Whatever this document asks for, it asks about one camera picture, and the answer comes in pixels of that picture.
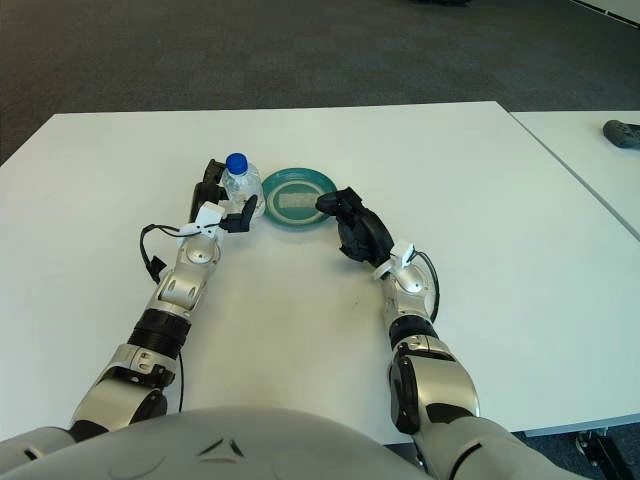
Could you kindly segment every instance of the white clip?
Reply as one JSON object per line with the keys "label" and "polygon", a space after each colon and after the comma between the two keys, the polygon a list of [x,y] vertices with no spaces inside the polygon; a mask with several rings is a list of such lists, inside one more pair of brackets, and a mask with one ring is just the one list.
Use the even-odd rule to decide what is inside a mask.
{"label": "white clip", "polygon": [[[179,235],[201,233],[206,237],[215,238],[218,232],[218,224],[220,224],[220,220],[224,217],[225,211],[226,210],[220,205],[212,202],[204,202],[200,210],[198,210],[196,221],[182,226]],[[181,246],[184,240],[184,238],[179,238],[178,246]]]}
{"label": "white clip", "polygon": [[374,270],[373,278],[377,280],[387,272],[397,274],[409,265],[414,251],[413,243],[409,243],[406,240],[398,240],[391,249],[389,260]]}

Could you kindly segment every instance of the white label on plate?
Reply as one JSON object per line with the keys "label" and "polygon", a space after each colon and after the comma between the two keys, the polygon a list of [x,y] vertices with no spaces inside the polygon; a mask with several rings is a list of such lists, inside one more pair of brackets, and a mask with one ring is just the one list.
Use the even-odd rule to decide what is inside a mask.
{"label": "white label on plate", "polygon": [[278,197],[280,208],[315,208],[317,193],[281,193]]}

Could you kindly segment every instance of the white table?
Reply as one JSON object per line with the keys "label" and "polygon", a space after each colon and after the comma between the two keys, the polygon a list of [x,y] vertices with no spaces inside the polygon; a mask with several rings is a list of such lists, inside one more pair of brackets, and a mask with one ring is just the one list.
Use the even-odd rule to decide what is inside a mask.
{"label": "white table", "polygon": [[[208,159],[232,151],[263,177],[351,185],[429,252],[436,328],[485,416],[515,431],[640,412],[640,243],[499,105],[68,114],[0,168],[0,437],[66,426],[153,290],[140,228],[185,222]],[[338,246],[333,220],[227,236],[184,351],[186,408],[283,406],[406,441],[380,285]]]}
{"label": "white table", "polygon": [[618,148],[602,133],[608,120],[640,124],[640,112],[513,115],[640,241],[640,149]]}

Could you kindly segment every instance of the green plate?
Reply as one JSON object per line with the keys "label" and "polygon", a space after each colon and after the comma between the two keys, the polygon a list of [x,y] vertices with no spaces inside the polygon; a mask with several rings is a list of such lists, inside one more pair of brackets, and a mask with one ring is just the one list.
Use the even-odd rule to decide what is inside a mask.
{"label": "green plate", "polygon": [[306,227],[326,220],[328,215],[316,210],[316,199],[336,191],[326,175],[309,168],[279,170],[262,182],[262,188],[267,216],[288,227]]}

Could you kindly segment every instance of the silver robot arm segment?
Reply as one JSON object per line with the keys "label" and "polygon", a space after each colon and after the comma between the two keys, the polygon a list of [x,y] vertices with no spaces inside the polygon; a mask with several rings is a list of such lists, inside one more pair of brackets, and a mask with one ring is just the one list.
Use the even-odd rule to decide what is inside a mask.
{"label": "silver robot arm segment", "polygon": [[374,278],[383,282],[383,318],[393,350],[391,417],[413,437],[427,472],[438,480],[582,478],[479,418],[471,377],[433,328],[437,277],[413,260],[414,246],[394,243],[351,188],[323,195],[316,207],[336,217],[340,250],[370,263]]}
{"label": "silver robot arm segment", "polygon": [[[220,260],[223,230],[249,231],[257,202],[253,196],[242,213],[225,215],[218,205],[227,200],[218,185],[224,169],[224,164],[211,160],[203,181],[196,184],[190,223],[174,235],[179,237],[174,268],[160,280],[166,265],[155,257],[153,262],[145,259],[158,286],[127,343],[117,347],[78,405],[71,428],[39,428],[0,442],[0,474],[74,443],[166,414],[163,390],[175,378],[191,317]],[[143,232],[157,227],[150,225]]]}

